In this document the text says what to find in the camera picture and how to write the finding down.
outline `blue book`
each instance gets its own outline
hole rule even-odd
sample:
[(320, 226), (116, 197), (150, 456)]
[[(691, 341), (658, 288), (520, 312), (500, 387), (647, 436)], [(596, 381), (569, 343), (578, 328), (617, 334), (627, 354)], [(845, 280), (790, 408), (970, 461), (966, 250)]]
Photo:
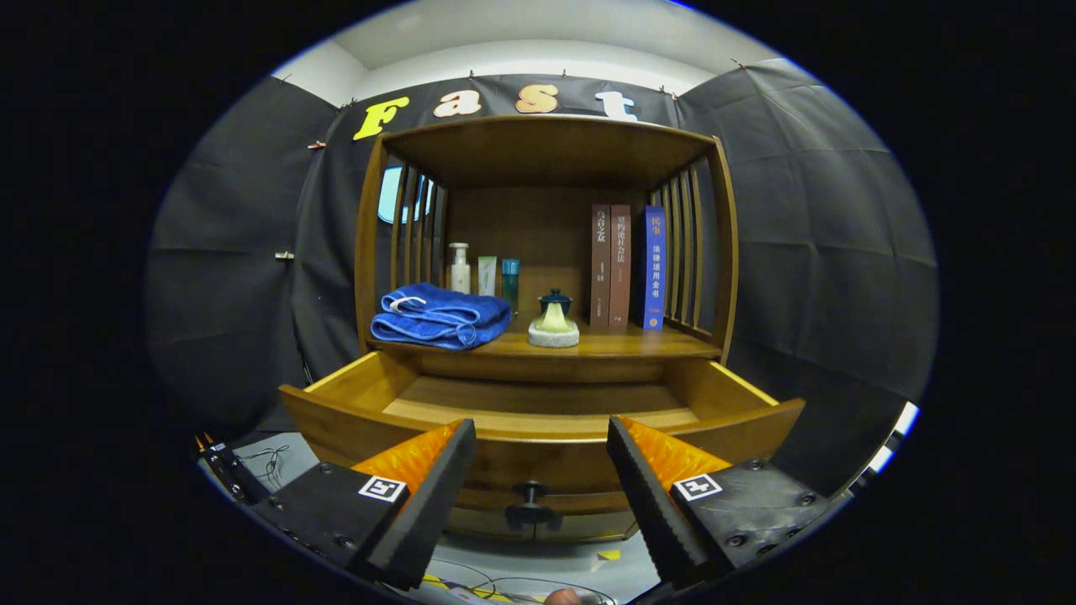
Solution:
[(639, 255), (639, 323), (642, 329), (661, 329), (665, 321), (665, 275), (668, 267), (665, 257), (665, 210), (661, 206), (645, 208), (640, 225), (643, 233), (639, 238), (645, 242)]

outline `book spine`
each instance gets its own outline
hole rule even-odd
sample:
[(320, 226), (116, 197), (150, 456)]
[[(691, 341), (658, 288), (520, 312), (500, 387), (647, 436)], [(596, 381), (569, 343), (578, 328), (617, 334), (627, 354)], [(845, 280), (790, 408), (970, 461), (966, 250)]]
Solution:
[(591, 325), (609, 325), (609, 205), (594, 205), (591, 211)]
[(632, 208), (626, 205), (609, 209), (610, 248), (609, 325), (627, 325), (627, 307), (632, 294)]
[(647, 279), (640, 284), (643, 290), (642, 328), (661, 329), (665, 322), (665, 211), (660, 206), (646, 208), (646, 254), (642, 263)]

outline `white ceiling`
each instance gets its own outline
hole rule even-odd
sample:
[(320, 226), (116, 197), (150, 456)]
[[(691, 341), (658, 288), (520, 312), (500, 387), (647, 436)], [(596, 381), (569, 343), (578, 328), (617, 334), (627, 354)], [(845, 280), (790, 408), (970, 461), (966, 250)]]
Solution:
[(714, 74), (780, 55), (666, 0), (415, 0), (334, 37), (366, 69), (482, 42), (575, 40), (641, 51)]

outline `floor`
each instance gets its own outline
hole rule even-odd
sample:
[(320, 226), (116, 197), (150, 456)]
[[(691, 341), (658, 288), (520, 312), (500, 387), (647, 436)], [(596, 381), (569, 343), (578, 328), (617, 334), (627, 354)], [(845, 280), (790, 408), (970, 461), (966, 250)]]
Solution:
[[(298, 433), (281, 433), (235, 451), (271, 492), (318, 462)], [(223, 492), (206, 463), (199, 465)], [(422, 586), (397, 592), (435, 605), (541, 603), (554, 590), (575, 587), (584, 601), (611, 605), (627, 603), (657, 581), (657, 572), (638, 532), (621, 543), (593, 545), (513, 544), (444, 536), (434, 550)]]

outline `folded towel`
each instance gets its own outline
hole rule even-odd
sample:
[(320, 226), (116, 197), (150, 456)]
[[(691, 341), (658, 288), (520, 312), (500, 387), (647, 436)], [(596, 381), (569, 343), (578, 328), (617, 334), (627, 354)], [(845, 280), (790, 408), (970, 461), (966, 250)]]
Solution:
[(497, 338), (511, 321), (508, 301), (461, 294), (428, 283), (395, 290), (381, 298), (370, 322), (378, 340), (414, 342), (441, 349), (473, 349)]

